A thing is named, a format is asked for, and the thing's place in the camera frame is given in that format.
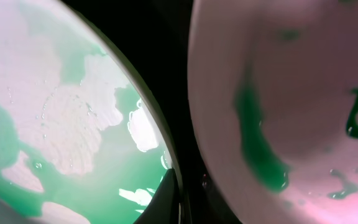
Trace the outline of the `mint plate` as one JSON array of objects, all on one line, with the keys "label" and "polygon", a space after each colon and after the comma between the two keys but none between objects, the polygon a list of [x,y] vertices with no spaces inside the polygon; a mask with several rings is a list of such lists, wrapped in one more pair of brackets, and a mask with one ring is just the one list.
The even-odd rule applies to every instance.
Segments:
[{"label": "mint plate", "polygon": [[134,223],[172,141],[143,80],[61,1],[0,1],[0,223]]}]

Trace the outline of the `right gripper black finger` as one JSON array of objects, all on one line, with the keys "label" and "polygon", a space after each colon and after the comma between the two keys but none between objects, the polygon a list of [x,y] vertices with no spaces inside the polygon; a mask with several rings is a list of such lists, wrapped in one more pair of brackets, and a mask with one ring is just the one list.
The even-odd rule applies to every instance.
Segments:
[{"label": "right gripper black finger", "polygon": [[134,224],[178,224],[179,189],[174,169],[167,170],[151,202]]}]

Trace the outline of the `white plate with green stain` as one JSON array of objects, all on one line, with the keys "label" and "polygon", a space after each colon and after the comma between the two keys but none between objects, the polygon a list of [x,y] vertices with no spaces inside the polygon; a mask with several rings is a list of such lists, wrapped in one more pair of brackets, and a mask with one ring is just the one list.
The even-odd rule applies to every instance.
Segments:
[{"label": "white plate with green stain", "polygon": [[358,223],[358,1],[195,1],[188,96],[241,223]]}]

